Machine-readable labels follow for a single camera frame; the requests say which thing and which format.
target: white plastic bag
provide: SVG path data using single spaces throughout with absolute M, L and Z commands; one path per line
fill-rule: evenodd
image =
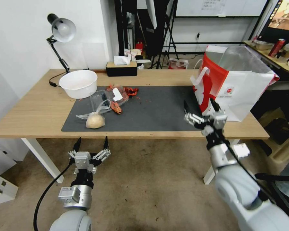
M 109 101 L 109 106 L 102 106 L 106 101 Z M 86 122 L 86 128 L 100 128 L 105 125 L 105 118 L 101 116 L 99 113 L 101 110 L 106 110 L 110 108 L 110 100 L 104 100 L 99 104 L 99 106 L 96 109 L 96 112 L 91 112 L 89 114 L 85 115 L 77 115 L 76 117 L 87 120 Z

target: table leg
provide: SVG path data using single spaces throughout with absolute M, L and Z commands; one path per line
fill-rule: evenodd
M 36 139 L 26 139 L 22 138 L 22 141 L 28 146 L 28 148 L 31 150 L 31 152 L 35 155 L 35 157 L 42 163 L 42 165 L 47 169 L 47 171 L 56 178 L 60 171 L 55 166 L 54 162 L 49 158 L 47 153 L 44 151 L 42 146 L 37 142 Z M 64 177 L 61 176 L 57 182 L 62 183 Z
M 230 145 L 235 145 L 239 142 L 240 140 L 230 140 Z M 206 175 L 203 178 L 203 181 L 206 185 L 210 184 L 210 182 L 213 180 L 215 176 L 215 172 L 213 170 L 213 167 L 211 166 L 208 170 L 208 172 L 206 173 Z

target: red can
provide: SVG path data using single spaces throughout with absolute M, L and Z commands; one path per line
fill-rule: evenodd
M 285 44 L 285 40 L 280 38 L 277 43 L 275 43 L 275 45 L 273 46 L 272 50 L 269 53 L 270 57 L 275 57 L 275 55 L 277 55 L 277 53 L 279 52 L 279 50 L 283 47 L 283 45 Z

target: black stand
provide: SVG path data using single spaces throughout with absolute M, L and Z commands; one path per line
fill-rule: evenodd
M 284 194 L 277 188 L 275 181 L 287 181 L 289 182 L 289 176 L 283 175 L 269 175 L 266 173 L 256 173 L 256 179 L 265 180 L 276 200 L 276 205 L 279 206 L 289 216 L 289 201 L 285 198 Z
M 61 65 L 64 67 L 65 71 L 67 73 L 70 72 L 70 67 L 68 66 L 68 64 L 64 61 L 64 59 L 62 59 L 60 57 L 60 55 L 58 54 L 58 52 L 56 51 L 55 47 L 54 47 L 54 43 L 57 41 L 55 39 L 53 39 L 53 35 L 50 36 L 47 40 L 47 42 L 49 43 L 49 45 L 51 46 L 51 48 L 53 49 L 53 51 L 55 52 L 55 54 L 57 55 L 58 59 L 59 59 L 59 62 L 61 63 Z
M 177 54 L 176 45 L 175 45 L 175 43 L 173 41 L 173 37 L 172 37 L 172 28 L 173 28 L 173 22 L 174 22 L 173 13 L 174 13 L 175 9 L 177 8 L 177 3 L 178 3 L 178 0 L 174 0 L 173 3 L 172 3 L 172 7 L 171 7 L 171 11 L 170 11 L 169 16 L 165 15 L 166 27 L 165 27 L 165 33 L 164 33 L 164 38 L 163 38 L 163 46 L 164 46 L 164 43 L 165 43 L 167 32 L 169 31 L 170 40 L 169 40 L 169 45 L 168 45 L 168 51 L 167 51 L 167 46 L 166 46 L 165 53 L 164 53 L 164 55 L 167 55 L 168 60 L 169 60 L 170 46 L 172 46 L 174 48 L 175 54 L 177 56 L 177 59 L 179 59 L 178 54 Z M 170 19 L 171 19 L 171 17 L 172 17 L 172 25 L 171 25 L 171 28 L 170 28 Z M 161 67 L 161 69 L 163 69 L 162 64 L 160 62 L 161 55 L 162 55 L 162 52 L 158 55 L 158 60 L 156 62 L 154 62 L 155 56 L 152 58 L 151 66 L 149 67 L 149 69 L 152 69 L 154 65 L 156 65 L 156 69 L 158 69 L 159 66 Z

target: white bowl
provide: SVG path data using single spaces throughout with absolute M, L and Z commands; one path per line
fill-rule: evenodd
M 97 75 L 90 70 L 73 71 L 62 76 L 59 85 L 71 98 L 86 98 L 96 92 Z

